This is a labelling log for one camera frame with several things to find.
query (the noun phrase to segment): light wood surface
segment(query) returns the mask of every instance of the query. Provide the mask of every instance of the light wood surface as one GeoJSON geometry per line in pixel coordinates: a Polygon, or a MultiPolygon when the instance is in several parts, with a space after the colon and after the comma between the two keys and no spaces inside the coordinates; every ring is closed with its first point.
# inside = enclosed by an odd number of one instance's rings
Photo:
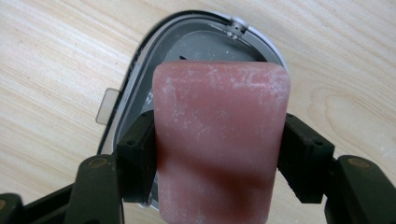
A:
{"type": "MultiPolygon", "coordinates": [[[[32,202],[74,181],[95,154],[105,89],[118,89],[138,43],[183,10],[238,16],[267,35],[290,69],[289,112],[375,161],[396,184],[394,1],[1,1],[0,192],[32,202]]],[[[127,223],[163,223],[129,204],[127,223]]],[[[325,223],[278,175],[268,223],[325,223]]]]}

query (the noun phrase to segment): pink rubber block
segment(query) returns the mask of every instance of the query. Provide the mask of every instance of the pink rubber block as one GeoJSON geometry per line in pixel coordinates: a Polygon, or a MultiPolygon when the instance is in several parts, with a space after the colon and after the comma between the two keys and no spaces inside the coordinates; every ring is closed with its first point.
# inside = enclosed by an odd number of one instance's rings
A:
{"type": "Polygon", "coordinates": [[[168,223],[265,223],[290,93],[274,63],[178,61],[153,78],[168,223]]]}

